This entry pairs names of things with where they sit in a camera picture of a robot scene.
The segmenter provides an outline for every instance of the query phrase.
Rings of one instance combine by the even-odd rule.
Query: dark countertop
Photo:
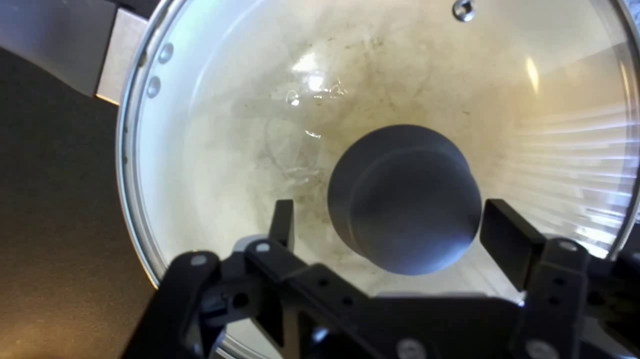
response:
[[[118,357],[145,311],[114,128],[116,108],[0,50],[0,359]]]

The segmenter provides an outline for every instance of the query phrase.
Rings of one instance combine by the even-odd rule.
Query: metal pot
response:
[[[0,6],[5,48],[120,102],[123,211],[155,283],[186,249],[225,257],[265,233],[274,201],[292,197],[297,253],[370,295],[518,299],[479,243],[451,269],[408,277],[339,239],[328,177],[390,124],[444,134],[485,199],[613,259],[638,213],[636,40],[617,0],[166,0],[151,22],[107,2]],[[250,323],[231,327],[226,349],[276,355]]]

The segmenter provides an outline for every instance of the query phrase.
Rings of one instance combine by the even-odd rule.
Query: pot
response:
[[[614,259],[636,221],[638,36],[623,2],[166,0],[146,22],[113,6],[105,20],[78,0],[78,14],[39,2],[37,24],[55,4],[73,18],[64,24],[85,6],[78,26],[101,32],[88,58],[107,60],[92,76],[78,78],[90,66],[80,42],[58,42],[73,54],[62,58],[34,48],[39,36],[26,44],[2,30],[0,44],[120,104],[120,201],[153,283],[182,251],[226,257],[239,239],[265,235],[276,199],[294,199],[297,255],[370,295],[518,301],[479,241],[439,273],[403,275],[337,233],[335,167],[388,126],[449,138],[483,199],[507,199],[592,255]],[[80,38],[85,50],[99,44]],[[276,355],[252,323],[231,325],[225,351]]]

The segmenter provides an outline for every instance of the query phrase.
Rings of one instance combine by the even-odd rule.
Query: glass surface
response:
[[[518,299],[481,243],[436,275],[395,275],[337,235],[326,187],[365,134],[418,124],[467,155],[483,197],[607,255],[638,171],[636,68],[609,2],[186,2],[136,122],[136,199],[164,265],[226,257],[297,201],[297,253],[370,295],[481,291]],[[274,355],[250,323],[234,343]]]

